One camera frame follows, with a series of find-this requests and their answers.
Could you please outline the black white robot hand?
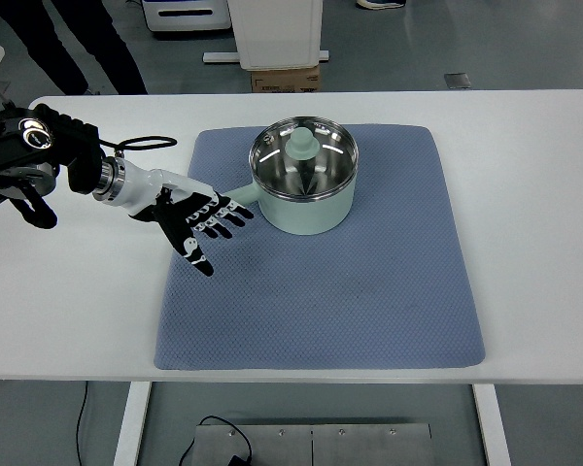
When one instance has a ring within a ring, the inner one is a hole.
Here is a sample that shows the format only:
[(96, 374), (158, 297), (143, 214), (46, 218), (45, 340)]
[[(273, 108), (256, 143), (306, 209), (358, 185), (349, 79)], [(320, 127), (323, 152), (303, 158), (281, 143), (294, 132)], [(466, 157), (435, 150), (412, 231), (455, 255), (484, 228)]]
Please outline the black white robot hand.
[(243, 227), (254, 214), (208, 184), (166, 170), (144, 170), (118, 157), (102, 161), (93, 197), (123, 207), (142, 221), (155, 221), (178, 254), (206, 277), (214, 269), (194, 238), (193, 231), (209, 238), (230, 239), (225, 226)]

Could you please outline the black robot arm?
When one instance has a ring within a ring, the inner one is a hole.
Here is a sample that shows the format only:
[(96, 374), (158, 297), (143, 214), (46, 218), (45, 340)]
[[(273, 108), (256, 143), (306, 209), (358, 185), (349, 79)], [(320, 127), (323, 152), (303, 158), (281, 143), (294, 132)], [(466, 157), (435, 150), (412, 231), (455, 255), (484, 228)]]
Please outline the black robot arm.
[(172, 147), (166, 136), (112, 143), (96, 126), (62, 115), (45, 104), (24, 109), (7, 103), (0, 112), (0, 204), (10, 201), (29, 224), (52, 229), (57, 216), (45, 196), (62, 168), (69, 187), (126, 209), (138, 221), (155, 222), (176, 252), (205, 276), (214, 273), (194, 235), (231, 238), (229, 224), (244, 226), (252, 213), (208, 184), (128, 162), (128, 150)]

